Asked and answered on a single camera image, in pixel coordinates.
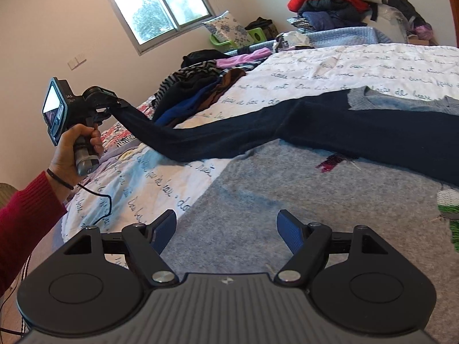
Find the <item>person's left hand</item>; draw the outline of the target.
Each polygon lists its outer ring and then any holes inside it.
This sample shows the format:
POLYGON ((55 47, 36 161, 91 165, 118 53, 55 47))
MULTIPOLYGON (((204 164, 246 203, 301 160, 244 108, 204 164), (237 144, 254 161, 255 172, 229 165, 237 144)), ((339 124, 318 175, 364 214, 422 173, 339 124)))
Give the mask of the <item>person's left hand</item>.
POLYGON ((83 180, 83 177, 77 172, 74 153, 74 144, 80 137, 90 139, 99 157, 104 152, 97 124, 92 127, 77 124, 61 135, 54 157, 45 172, 53 192, 61 203, 65 202, 70 195, 70 186, 74 187, 83 180))

